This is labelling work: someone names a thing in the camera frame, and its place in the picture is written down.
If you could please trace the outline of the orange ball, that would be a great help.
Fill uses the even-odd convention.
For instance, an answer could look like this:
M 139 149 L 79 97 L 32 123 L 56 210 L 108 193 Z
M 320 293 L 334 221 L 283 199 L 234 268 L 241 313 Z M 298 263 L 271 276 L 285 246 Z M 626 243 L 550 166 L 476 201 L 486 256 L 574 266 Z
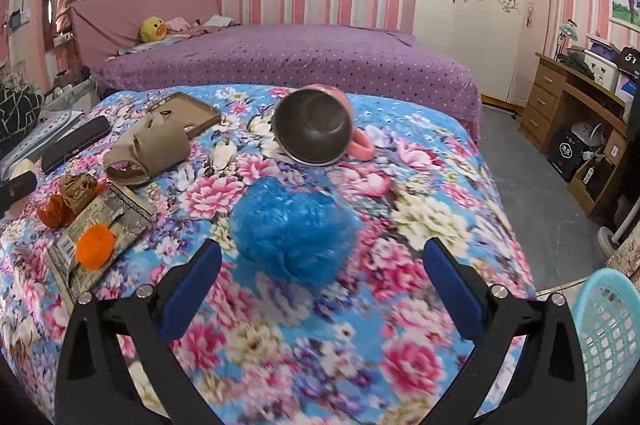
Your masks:
M 105 223 L 89 227 L 76 244 L 76 260 L 89 271 L 99 270 L 113 254 L 116 237 Z

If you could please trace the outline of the newspaper wrapper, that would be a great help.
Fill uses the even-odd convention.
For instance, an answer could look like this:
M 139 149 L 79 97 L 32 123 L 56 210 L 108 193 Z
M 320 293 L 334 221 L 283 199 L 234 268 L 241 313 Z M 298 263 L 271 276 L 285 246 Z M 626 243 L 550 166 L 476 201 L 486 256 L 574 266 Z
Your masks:
M 154 208 L 126 186 L 111 185 L 99 194 L 54 240 L 47 260 L 55 283 L 67 307 L 73 307 L 81 293 L 89 292 L 112 263 L 149 229 Z M 76 260 L 76 244 L 85 231 L 105 223 L 116 237 L 110 260 L 99 270 L 89 271 Z

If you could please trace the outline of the brown paper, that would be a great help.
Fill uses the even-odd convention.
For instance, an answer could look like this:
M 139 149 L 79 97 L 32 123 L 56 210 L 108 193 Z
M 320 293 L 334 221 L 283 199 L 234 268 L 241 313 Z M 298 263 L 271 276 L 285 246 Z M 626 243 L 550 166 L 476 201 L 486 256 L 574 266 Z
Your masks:
M 99 183 L 91 174 L 64 174 L 58 184 L 58 191 L 68 208 L 75 215 L 83 211 L 96 197 Z

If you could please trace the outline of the light blue plastic basket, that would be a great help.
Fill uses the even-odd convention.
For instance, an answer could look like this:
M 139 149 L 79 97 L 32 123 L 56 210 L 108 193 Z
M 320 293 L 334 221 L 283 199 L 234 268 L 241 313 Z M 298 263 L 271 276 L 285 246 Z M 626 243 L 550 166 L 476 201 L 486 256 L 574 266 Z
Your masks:
M 614 401 L 639 362 L 639 293 L 611 268 L 582 284 L 572 315 L 582 348 L 587 386 L 587 422 Z

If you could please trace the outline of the floral blue quilt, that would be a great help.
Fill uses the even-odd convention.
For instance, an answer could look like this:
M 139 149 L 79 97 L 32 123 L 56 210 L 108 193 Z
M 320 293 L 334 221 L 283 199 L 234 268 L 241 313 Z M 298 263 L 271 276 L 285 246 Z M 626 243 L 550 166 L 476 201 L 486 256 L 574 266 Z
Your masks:
M 206 239 L 224 254 L 220 275 L 171 350 L 229 424 L 415 424 L 471 351 L 422 266 L 432 237 L 488 284 L 534 293 L 527 260 L 478 151 L 478 133 L 424 106 L 350 97 L 373 141 L 369 162 L 311 169 L 284 156 L 271 117 L 282 87 L 208 85 L 190 96 L 220 123 L 190 157 L 141 188 L 149 230 L 96 284 L 96 297 L 130 295 L 188 260 Z M 359 218 L 344 269 L 322 289 L 270 278 L 238 255 L 233 206 L 275 177 L 346 202 Z

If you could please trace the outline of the black box under desk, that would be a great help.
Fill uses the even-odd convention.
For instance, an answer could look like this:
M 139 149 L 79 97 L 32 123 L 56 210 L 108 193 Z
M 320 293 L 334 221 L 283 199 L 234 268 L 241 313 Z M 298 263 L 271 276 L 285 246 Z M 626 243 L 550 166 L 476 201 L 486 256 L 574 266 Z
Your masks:
M 562 129 L 548 146 L 547 160 L 565 182 L 570 182 L 576 171 L 584 165 L 584 153 L 588 150 L 588 145 L 572 130 Z

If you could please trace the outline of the tan slipper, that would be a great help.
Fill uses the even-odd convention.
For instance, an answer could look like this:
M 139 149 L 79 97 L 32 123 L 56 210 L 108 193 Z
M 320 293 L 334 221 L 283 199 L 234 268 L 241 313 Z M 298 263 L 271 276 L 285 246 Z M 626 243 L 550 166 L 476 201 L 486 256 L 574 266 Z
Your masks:
M 111 182 L 138 186 L 150 182 L 190 156 L 183 125 L 146 113 L 103 156 L 103 168 Z

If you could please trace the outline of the wooden desk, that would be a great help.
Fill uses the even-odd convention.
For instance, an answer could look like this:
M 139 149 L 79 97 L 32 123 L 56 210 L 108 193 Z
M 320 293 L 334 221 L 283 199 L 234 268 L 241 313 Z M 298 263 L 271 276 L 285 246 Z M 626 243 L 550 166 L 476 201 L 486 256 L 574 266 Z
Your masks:
M 538 66 L 518 131 L 547 157 L 556 133 L 572 130 L 588 145 L 585 163 L 566 187 L 590 219 L 598 219 L 620 194 L 629 162 L 623 101 L 563 63 L 538 55 Z

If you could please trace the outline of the white storage box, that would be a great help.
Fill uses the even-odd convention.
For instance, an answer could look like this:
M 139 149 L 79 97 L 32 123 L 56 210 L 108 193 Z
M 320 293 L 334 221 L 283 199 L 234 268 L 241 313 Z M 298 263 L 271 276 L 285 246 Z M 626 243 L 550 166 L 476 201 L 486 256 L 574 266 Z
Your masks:
M 609 92 L 614 92 L 618 74 L 620 73 L 617 66 L 612 61 L 602 58 L 602 56 L 589 50 L 584 50 L 582 54 L 594 81 Z

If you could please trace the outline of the pink steel-lined mug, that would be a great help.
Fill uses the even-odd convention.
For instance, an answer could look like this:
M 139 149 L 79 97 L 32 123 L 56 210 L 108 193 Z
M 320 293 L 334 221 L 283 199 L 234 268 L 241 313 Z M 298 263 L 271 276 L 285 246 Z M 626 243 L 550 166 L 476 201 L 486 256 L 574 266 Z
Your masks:
M 294 90 L 282 99 L 271 119 L 283 153 L 306 166 L 329 166 L 344 156 L 369 162 L 375 146 L 355 122 L 345 93 L 325 85 Z

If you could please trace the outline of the purple polka-dot bed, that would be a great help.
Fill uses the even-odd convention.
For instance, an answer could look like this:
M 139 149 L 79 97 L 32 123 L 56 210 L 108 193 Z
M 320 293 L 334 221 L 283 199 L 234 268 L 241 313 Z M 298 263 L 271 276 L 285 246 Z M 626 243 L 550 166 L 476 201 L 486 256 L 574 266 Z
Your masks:
M 396 30 L 337 25 L 240 25 L 142 52 L 92 69 L 107 91 L 254 84 L 328 85 L 445 113 L 480 139 L 482 100 L 471 72 Z

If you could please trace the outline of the pink headboard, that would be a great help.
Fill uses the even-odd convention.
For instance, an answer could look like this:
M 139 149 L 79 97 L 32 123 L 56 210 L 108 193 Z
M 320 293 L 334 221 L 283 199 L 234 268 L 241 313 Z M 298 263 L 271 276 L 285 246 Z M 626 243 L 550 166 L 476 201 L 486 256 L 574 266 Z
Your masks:
M 70 5 L 70 22 L 81 63 L 95 67 L 120 49 L 139 42 L 139 29 L 150 16 L 193 23 L 219 14 L 216 0 L 78 0 Z

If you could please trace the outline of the yellow duck plush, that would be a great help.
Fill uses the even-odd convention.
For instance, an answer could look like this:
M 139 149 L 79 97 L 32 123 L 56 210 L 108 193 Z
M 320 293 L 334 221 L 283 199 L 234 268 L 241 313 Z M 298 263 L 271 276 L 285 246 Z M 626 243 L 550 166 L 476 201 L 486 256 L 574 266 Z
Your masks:
M 139 29 L 140 40 L 144 44 L 163 40 L 168 33 L 165 22 L 158 16 L 146 18 Z

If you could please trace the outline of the framed couple photo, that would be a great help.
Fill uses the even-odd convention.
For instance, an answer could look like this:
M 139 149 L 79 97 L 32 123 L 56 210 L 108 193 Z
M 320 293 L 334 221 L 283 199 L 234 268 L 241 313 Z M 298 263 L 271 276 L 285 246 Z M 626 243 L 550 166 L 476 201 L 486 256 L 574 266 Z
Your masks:
M 640 0 L 611 0 L 610 20 L 638 32 Z

